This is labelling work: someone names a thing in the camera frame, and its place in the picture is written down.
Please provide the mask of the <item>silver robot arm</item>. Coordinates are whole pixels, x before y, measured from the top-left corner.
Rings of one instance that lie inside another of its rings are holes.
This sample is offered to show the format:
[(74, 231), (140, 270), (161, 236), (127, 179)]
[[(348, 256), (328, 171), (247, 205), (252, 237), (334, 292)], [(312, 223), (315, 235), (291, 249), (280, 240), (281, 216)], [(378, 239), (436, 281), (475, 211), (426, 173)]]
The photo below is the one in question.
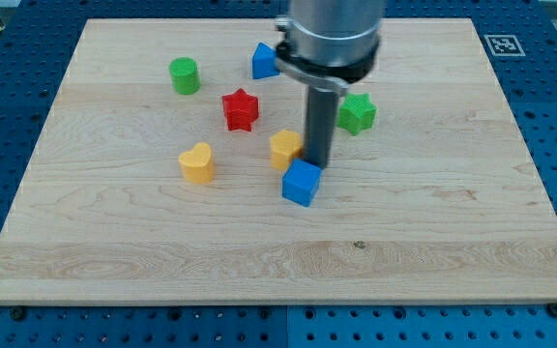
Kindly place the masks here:
[(311, 88), (347, 94), (372, 69), (385, 0), (290, 0), (276, 18), (278, 70)]

